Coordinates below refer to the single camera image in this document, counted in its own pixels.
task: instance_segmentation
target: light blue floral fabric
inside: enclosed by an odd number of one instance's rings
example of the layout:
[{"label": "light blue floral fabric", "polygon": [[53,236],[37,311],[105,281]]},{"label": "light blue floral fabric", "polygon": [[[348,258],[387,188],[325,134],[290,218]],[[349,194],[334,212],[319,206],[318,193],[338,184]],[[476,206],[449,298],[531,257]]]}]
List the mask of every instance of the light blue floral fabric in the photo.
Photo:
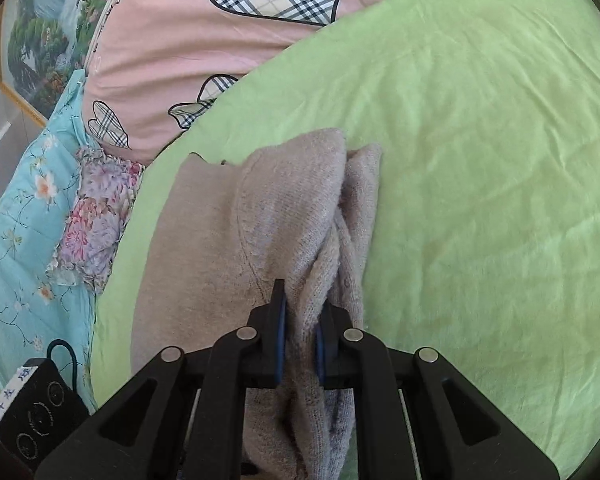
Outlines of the light blue floral fabric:
[{"label": "light blue floral fabric", "polygon": [[[78,357],[78,392],[94,407],[89,373],[94,295],[83,283],[60,286],[45,270],[80,187],[76,153],[96,148],[80,110],[84,71],[74,72],[46,129],[27,148],[0,199],[0,391],[28,359],[46,355],[56,338]],[[68,352],[53,359],[71,384]]]}]

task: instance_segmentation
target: floral pillow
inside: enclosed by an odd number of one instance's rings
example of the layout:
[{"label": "floral pillow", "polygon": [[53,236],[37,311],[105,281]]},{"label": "floral pillow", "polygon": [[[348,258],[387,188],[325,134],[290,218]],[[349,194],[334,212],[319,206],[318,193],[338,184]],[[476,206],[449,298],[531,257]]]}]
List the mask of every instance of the floral pillow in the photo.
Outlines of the floral pillow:
[{"label": "floral pillow", "polygon": [[58,285],[84,282],[101,294],[136,200],[144,167],[102,150],[77,155],[82,182],[48,274]]}]

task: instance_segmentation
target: framed painting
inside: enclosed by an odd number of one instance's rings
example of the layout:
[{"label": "framed painting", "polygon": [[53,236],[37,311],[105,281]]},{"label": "framed painting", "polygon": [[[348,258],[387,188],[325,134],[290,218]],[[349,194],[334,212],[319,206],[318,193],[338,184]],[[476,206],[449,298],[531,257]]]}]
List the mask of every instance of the framed painting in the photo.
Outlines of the framed painting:
[{"label": "framed painting", "polygon": [[0,8],[0,88],[40,126],[84,67],[107,1],[5,0]]}]

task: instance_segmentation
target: metal screw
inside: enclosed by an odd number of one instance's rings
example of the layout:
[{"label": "metal screw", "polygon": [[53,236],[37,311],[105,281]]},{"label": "metal screw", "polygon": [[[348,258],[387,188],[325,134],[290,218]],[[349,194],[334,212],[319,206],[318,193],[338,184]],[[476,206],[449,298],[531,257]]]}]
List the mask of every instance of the metal screw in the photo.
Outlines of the metal screw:
[{"label": "metal screw", "polygon": [[238,329],[238,332],[236,332],[235,335],[238,336],[238,339],[250,341],[258,335],[258,331],[254,329],[253,326],[243,326],[242,328]]},{"label": "metal screw", "polygon": [[424,362],[435,363],[440,355],[433,348],[423,348],[418,352],[418,356]]},{"label": "metal screw", "polygon": [[365,334],[362,330],[358,330],[357,328],[347,328],[344,331],[344,339],[351,341],[352,343],[360,341],[364,336]]},{"label": "metal screw", "polygon": [[182,350],[176,346],[169,346],[161,352],[160,357],[166,363],[173,363],[174,361],[177,361],[181,355]]}]

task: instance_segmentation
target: folded clothing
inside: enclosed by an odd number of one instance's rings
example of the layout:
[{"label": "folded clothing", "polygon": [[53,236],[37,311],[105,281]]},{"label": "folded clothing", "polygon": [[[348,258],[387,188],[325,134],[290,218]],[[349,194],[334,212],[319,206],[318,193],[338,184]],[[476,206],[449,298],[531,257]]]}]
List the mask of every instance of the folded clothing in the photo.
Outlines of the folded clothing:
[{"label": "folded clothing", "polygon": [[148,164],[242,76],[381,0],[113,1],[83,118],[107,153]]},{"label": "folded clothing", "polygon": [[240,166],[190,155],[154,233],[134,316],[134,370],[165,346],[212,346],[285,280],[283,381],[248,391],[244,419],[250,460],[280,480],[334,479],[344,465],[353,394],[318,384],[315,327],[329,294],[362,328],[380,153],[370,145],[347,156],[342,133],[323,130],[257,150]]},{"label": "folded clothing", "polygon": [[[97,145],[84,131],[84,70],[74,72],[46,128],[25,150],[0,199],[0,392],[28,359],[54,339],[78,356],[78,392],[94,407],[90,380],[94,296],[83,283],[51,283],[45,274],[80,186],[76,153]],[[68,352],[54,360],[71,384]]]},{"label": "folded clothing", "polygon": [[80,189],[47,273],[58,285],[84,282],[101,294],[142,181],[144,167],[81,148]]}]

